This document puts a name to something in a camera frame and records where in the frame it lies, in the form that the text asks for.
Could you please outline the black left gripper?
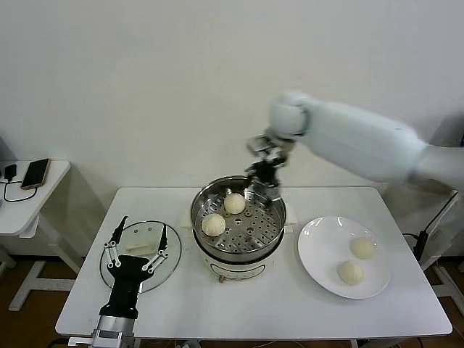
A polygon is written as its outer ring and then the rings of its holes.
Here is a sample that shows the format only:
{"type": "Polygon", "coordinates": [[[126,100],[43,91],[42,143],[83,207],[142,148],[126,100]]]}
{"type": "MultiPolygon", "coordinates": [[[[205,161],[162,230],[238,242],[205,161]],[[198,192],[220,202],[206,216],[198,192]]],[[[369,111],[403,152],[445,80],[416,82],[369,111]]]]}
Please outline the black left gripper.
{"type": "Polygon", "coordinates": [[[125,222],[124,216],[119,225],[113,230],[111,238],[104,244],[104,255],[107,259],[106,269],[114,279],[109,301],[99,311],[100,315],[119,318],[137,318],[136,308],[138,291],[141,283],[150,279],[156,268],[168,258],[167,226],[163,225],[157,254],[148,260],[145,257],[131,255],[119,256],[117,245],[120,243],[125,222]]]}

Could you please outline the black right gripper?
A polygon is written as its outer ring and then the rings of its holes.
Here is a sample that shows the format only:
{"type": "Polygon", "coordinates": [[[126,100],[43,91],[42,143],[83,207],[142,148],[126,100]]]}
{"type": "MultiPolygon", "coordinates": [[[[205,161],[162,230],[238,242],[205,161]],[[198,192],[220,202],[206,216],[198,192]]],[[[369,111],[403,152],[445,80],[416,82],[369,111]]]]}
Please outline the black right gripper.
{"type": "Polygon", "coordinates": [[[244,180],[244,198],[246,200],[258,199],[262,196],[262,185],[265,185],[266,205],[282,200],[277,169],[283,165],[280,160],[262,160],[253,163],[246,169],[244,180]]]}

